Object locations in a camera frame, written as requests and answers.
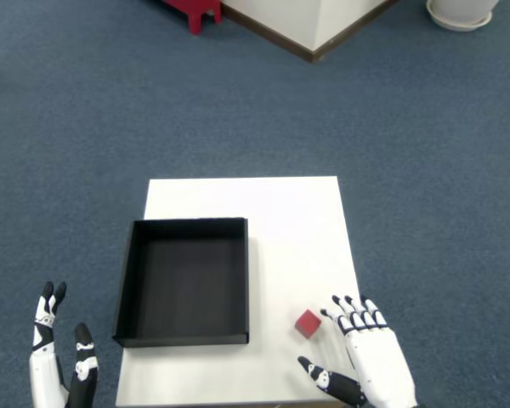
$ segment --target white wall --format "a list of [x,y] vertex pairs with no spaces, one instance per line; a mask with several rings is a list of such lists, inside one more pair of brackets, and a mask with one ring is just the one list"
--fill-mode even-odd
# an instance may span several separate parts
[[315,51],[384,1],[223,0],[223,3]]
[[223,3],[295,43],[315,49],[321,0],[223,0]]
[[321,0],[314,49],[351,26],[385,0]]

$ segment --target red chair leg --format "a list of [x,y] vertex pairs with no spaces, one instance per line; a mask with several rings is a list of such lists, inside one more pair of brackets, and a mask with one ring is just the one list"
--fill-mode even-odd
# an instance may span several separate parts
[[221,2],[217,1],[216,5],[213,7],[213,18],[216,23],[221,22]]
[[200,14],[189,14],[189,30],[191,34],[198,36],[201,33],[202,21]]

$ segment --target plant pot base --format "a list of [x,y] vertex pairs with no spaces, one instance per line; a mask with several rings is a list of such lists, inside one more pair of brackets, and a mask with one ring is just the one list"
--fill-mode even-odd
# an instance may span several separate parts
[[433,0],[427,0],[427,11],[431,15],[431,18],[433,21],[441,26],[442,28],[445,28],[446,30],[452,30],[452,31],[459,31],[459,32],[469,32],[474,31],[480,27],[486,26],[490,23],[491,19],[493,18],[493,13],[490,11],[482,20],[477,21],[476,23],[472,24],[465,24],[465,23],[458,23],[455,21],[450,21],[448,19],[443,19],[442,17],[439,17],[436,15],[432,8]]

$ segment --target brown baseboard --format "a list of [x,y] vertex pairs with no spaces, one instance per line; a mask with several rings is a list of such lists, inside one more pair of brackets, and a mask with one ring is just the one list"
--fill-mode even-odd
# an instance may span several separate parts
[[378,15],[383,13],[393,4],[397,3],[399,0],[386,0],[379,6],[375,7],[368,14],[365,14],[360,19],[355,21],[352,25],[347,27],[345,30],[340,31],[336,36],[331,38],[329,41],[321,45],[315,51],[312,51],[309,48],[300,45],[298,42],[294,42],[293,40],[282,36],[279,32],[272,30],[259,23],[258,21],[252,19],[251,17],[246,16],[245,14],[240,13],[239,11],[231,8],[226,4],[222,4],[223,15],[234,22],[240,24],[241,26],[246,27],[248,30],[251,30],[257,33],[259,36],[267,39],[271,43],[277,45],[278,47],[282,47],[283,49],[293,53],[303,60],[308,62],[317,62],[323,58],[323,56],[334,48],[338,47],[340,44],[344,43],[346,40],[351,38],[355,33],[361,30],[364,26],[368,25],[371,21],[373,21]]

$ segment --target robot finger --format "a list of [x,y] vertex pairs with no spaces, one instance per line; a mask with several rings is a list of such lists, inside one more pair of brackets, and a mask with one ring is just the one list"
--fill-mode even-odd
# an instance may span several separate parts
[[66,296],[66,284],[62,282],[59,287],[54,291],[53,295],[49,298],[49,308],[52,315],[57,314],[57,308],[62,303]]
[[362,406],[366,402],[366,397],[355,380],[314,365],[306,357],[298,357],[298,362],[321,391],[352,406]]
[[359,316],[359,314],[357,312],[353,312],[349,316],[349,321],[351,322],[353,327],[355,329],[357,329],[358,331],[368,329],[368,327],[366,326],[366,323],[361,319],[361,317]]
[[366,311],[365,306],[360,302],[359,299],[353,299],[350,296],[346,296],[344,299],[346,299],[346,302],[354,307],[355,311],[361,315],[363,312]]
[[383,318],[382,312],[380,312],[374,302],[365,296],[361,296],[360,299],[365,304],[377,326],[380,328],[388,327],[388,322]]
[[345,297],[346,303],[349,305],[349,307],[353,308],[355,312],[360,316],[360,318],[365,322],[365,325],[369,329],[376,329],[377,324],[372,319],[371,314],[368,312],[368,310],[365,309],[365,306],[363,306],[363,303],[360,302],[358,299],[352,299],[349,296]]
[[337,313],[333,310],[322,309],[321,314],[331,319],[334,323],[337,324],[338,328],[345,336],[346,334],[356,330],[355,327],[351,324],[351,321],[348,317],[346,317],[342,313]]
[[45,282],[43,286],[42,296],[37,304],[38,311],[50,313],[49,299],[53,296],[53,282]]
[[71,379],[69,408],[91,408],[93,406],[99,364],[94,352],[91,333],[84,323],[76,327],[76,368]]
[[332,301],[342,308],[343,312],[346,314],[347,317],[349,317],[349,315],[351,315],[355,311],[354,307],[351,304],[346,303],[344,299],[336,295],[332,296]]

